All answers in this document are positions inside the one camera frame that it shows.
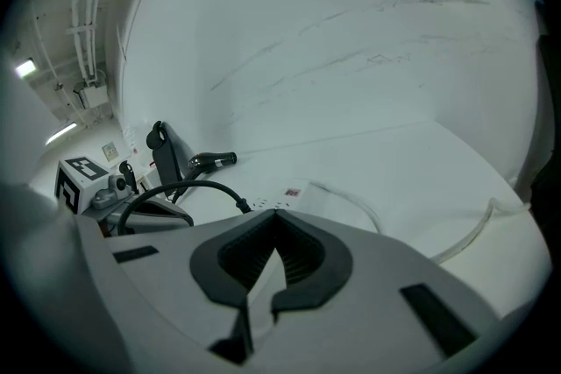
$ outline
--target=rectangular black slot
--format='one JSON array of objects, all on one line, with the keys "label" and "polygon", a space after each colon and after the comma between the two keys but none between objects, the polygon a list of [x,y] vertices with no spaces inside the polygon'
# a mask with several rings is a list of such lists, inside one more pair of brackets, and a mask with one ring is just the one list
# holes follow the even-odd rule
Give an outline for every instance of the rectangular black slot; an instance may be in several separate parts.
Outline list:
[{"label": "rectangular black slot", "polygon": [[140,248],[135,248],[134,250],[114,252],[113,257],[117,260],[118,264],[122,264],[123,262],[130,262],[131,260],[135,260],[137,258],[151,256],[157,252],[158,250],[156,250],[153,246],[141,246]]},{"label": "rectangular black slot", "polygon": [[426,285],[408,286],[400,293],[447,357],[475,341],[476,336]]}]

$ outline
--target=white power cord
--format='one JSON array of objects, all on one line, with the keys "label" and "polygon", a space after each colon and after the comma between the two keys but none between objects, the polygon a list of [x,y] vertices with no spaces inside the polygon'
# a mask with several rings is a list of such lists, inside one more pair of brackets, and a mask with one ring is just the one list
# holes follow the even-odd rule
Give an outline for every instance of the white power cord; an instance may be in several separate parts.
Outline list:
[{"label": "white power cord", "polygon": [[[335,187],[327,186],[326,184],[323,184],[315,180],[306,180],[306,181],[308,181],[311,186],[321,188],[325,192],[340,196],[341,198],[344,198],[348,202],[362,209],[372,221],[374,228],[376,229],[378,234],[381,234],[382,236],[387,235],[387,232],[384,230],[384,227],[381,224],[381,220],[378,217],[378,214],[376,214],[376,212],[374,212],[373,209],[370,206],[368,206],[368,204],[360,197],[345,192],[343,190],[337,189]],[[479,223],[472,230],[472,232],[470,232],[467,236],[462,238],[459,242],[452,245],[447,250],[442,251],[439,254],[436,254],[435,256],[430,258],[430,260],[432,260],[438,265],[441,265],[447,260],[453,258],[454,256],[457,256],[460,252],[462,252],[465,248],[467,248],[477,238],[479,234],[481,234],[483,229],[487,226],[487,224],[491,220],[491,217],[493,216],[493,212],[495,210],[497,212],[501,212],[504,215],[518,215],[521,214],[522,212],[528,211],[529,208],[530,208],[529,204],[524,204],[523,206],[519,206],[519,207],[518,206],[512,207],[500,203],[496,198],[491,198],[487,203],[487,209],[485,211],[485,214],[483,214],[483,217],[481,218],[481,220],[479,220]]]}]

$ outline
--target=white pipe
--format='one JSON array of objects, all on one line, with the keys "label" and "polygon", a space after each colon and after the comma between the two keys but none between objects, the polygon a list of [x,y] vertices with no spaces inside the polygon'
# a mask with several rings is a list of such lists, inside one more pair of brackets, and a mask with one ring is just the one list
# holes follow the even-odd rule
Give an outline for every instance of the white pipe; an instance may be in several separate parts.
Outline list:
[{"label": "white pipe", "polygon": [[[92,17],[92,24],[95,24],[97,21],[97,5],[99,4],[99,0],[94,0],[94,10],[93,10],[93,17]],[[97,81],[97,62],[96,62],[96,28],[91,31],[92,33],[92,40],[91,40],[91,49],[94,55],[94,71],[96,74],[96,81]]]},{"label": "white pipe", "polygon": [[[40,49],[43,53],[43,56],[45,56],[46,63],[51,68],[51,72],[53,72],[54,79],[57,81],[57,84],[60,84],[59,75],[56,73],[56,70],[54,70],[53,63],[51,62],[51,59],[49,58],[48,52],[46,51],[45,42],[43,41],[43,35],[41,34],[41,30],[39,29],[39,24],[37,22],[37,20],[38,20],[37,19],[37,12],[35,11],[35,4],[33,3],[33,0],[30,0],[30,7],[31,7],[31,12],[32,12],[33,28],[35,29],[35,34],[37,35],[37,40],[39,41],[39,47],[40,47]],[[75,111],[76,115],[80,118],[82,123],[87,126],[88,124],[86,123],[86,121],[82,117],[82,114],[80,114],[80,111],[78,111],[78,109],[72,103],[72,100],[68,96],[67,91],[64,90],[64,87],[61,89],[61,91],[64,94],[64,96],[67,98],[67,102],[70,103],[70,106],[72,106],[72,109]]]},{"label": "white pipe", "polygon": [[[86,21],[85,25],[92,24],[92,3],[94,0],[86,0]],[[86,30],[86,52],[88,53],[88,69],[89,69],[89,80],[94,77],[94,62],[91,50],[91,30]]]},{"label": "white pipe", "polygon": [[[72,26],[77,27],[80,19],[78,14],[78,8],[80,6],[80,0],[72,0]],[[82,44],[80,42],[80,35],[74,33],[74,46],[76,48],[76,55],[78,56],[78,66],[80,66],[80,71],[82,72],[82,78],[88,81],[88,74],[86,73],[86,67],[84,66],[84,60],[82,57]]]}]

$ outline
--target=cable connector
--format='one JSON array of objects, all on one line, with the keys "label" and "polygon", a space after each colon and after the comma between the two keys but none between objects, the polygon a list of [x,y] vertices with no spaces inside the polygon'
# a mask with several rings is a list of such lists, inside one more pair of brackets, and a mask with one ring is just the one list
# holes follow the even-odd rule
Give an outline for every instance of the cable connector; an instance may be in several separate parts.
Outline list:
[{"label": "cable connector", "polygon": [[252,211],[252,208],[247,205],[247,200],[245,198],[242,198],[236,203],[236,208],[241,210],[242,214],[247,214]]}]

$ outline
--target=ceiling light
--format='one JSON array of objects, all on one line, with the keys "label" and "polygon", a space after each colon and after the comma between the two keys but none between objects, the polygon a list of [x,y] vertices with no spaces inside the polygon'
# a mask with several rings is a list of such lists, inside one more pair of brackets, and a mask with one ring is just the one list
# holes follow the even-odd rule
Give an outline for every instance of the ceiling light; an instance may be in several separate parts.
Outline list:
[{"label": "ceiling light", "polygon": [[49,140],[46,141],[46,145],[49,145],[51,142],[53,142],[56,138],[59,138],[60,136],[62,136],[65,132],[68,132],[70,130],[72,130],[73,128],[76,127],[76,123],[71,123],[69,126],[67,126],[66,128],[64,128],[63,130],[60,130],[59,132],[57,132],[54,136],[52,136]]},{"label": "ceiling light", "polygon": [[16,72],[18,72],[19,78],[24,78],[34,70],[35,65],[33,64],[33,60],[31,58],[16,67]]}]

